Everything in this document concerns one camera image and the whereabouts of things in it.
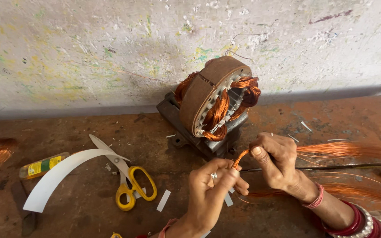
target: human hand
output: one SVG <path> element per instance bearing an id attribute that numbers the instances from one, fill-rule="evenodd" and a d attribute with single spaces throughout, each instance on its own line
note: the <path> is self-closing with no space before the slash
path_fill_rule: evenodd
<path id="1" fill-rule="evenodd" d="M 296 144 L 292 138 L 261 132 L 249 148 L 271 188 L 281 189 L 305 203 L 312 203 L 318 197 L 315 184 L 295 169 Z"/>
<path id="2" fill-rule="evenodd" d="M 242 168 L 228 169 L 232 164 L 230 160 L 213 159 L 190 173 L 188 212 L 166 231 L 167 238 L 201 237 L 217 223 L 230 188 L 235 186 L 240 193 L 248 194 L 249 184 L 238 171 Z M 217 178 L 213 181 L 211 174 L 214 172 Z"/>

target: white painted wall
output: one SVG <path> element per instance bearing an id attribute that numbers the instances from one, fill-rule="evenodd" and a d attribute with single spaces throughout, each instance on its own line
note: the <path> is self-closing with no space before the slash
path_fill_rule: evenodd
<path id="1" fill-rule="evenodd" d="M 381 0 L 0 0 L 0 119 L 154 111 L 234 36 L 261 103 L 381 93 Z"/>

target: wooden workbench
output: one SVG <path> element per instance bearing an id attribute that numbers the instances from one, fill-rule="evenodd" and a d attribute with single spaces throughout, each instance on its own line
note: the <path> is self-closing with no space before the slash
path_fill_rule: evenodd
<path id="1" fill-rule="evenodd" d="M 301 121 L 313 132 L 305 129 Z M 237 145 L 238 153 L 246 149 L 261 131 L 292 135 L 300 141 L 298 145 L 347 138 L 381 147 L 381 96 L 255 106 L 249 111 L 249 120 Z M 118 232 L 129 238 L 159 231 L 169 219 L 186 212 L 188 174 L 205 162 L 190 147 L 176 149 L 168 142 L 166 136 L 174 134 L 175 129 L 158 113 L 0 121 L 0 138 L 13 137 L 19 142 L 13 156 L 0 167 L 0 237 L 21 237 L 21 220 L 10 192 L 13 182 L 18 180 L 19 168 L 61 152 L 94 149 L 89 133 L 108 145 L 112 144 L 116 153 L 132 161 L 129 165 L 143 166 L 153 176 L 159 195 L 152 202 L 138 199 L 135 208 L 129 212 L 119 210 L 114 196 L 120 178 L 105 168 L 109 163 L 107 158 L 94 158 L 73 170 L 56 188 L 44 213 L 38 216 L 37 230 L 30 237 L 108 238 L 112 232 Z M 377 175 L 381 168 L 345 168 L 381 165 L 377 158 L 319 159 L 315 162 L 330 168 L 327 171 L 306 170 L 310 177 L 339 171 L 381 182 Z M 242 159 L 241 165 L 244 169 L 258 167 L 250 157 Z M 317 165 L 298 160 L 297 167 L 315 169 Z M 259 171 L 242 172 L 241 176 L 250 183 L 251 191 L 265 187 Z M 380 184 L 362 177 L 317 179 L 320 182 L 351 183 L 381 192 Z M 30 192 L 38 181 L 36 178 L 23 184 Z M 160 213 L 156 207 L 166 189 L 172 194 Z M 242 202 L 235 194 L 232 199 L 234 204 L 231 207 L 224 205 L 209 238 L 324 237 L 311 224 L 310 211 L 291 197 L 251 199 L 255 204 Z M 381 209 L 381 203 L 351 201 L 368 210 Z"/>

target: yellow bottle label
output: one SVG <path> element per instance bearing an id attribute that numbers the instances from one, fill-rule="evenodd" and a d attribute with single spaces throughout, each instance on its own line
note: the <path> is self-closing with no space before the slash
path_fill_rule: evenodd
<path id="1" fill-rule="evenodd" d="M 34 163 L 34 164 L 29 165 L 29 170 L 28 170 L 29 176 L 40 173 L 41 172 L 41 164 L 42 164 L 42 162 L 38 162 L 38 163 Z"/>
<path id="2" fill-rule="evenodd" d="M 61 156 L 57 156 L 50 159 L 50 169 L 52 169 L 55 165 L 61 162 Z"/>

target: plastic bottle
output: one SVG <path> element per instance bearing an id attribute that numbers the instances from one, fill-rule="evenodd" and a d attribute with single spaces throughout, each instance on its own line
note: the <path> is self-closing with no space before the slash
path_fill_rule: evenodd
<path id="1" fill-rule="evenodd" d="M 61 154 L 48 157 L 46 159 L 42 159 L 28 165 L 24 165 L 22 168 L 20 168 L 19 177 L 20 179 L 31 179 L 43 176 L 55 165 L 57 165 L 69 156 L 70 154 L 68 152 L 63 152 Z"/>

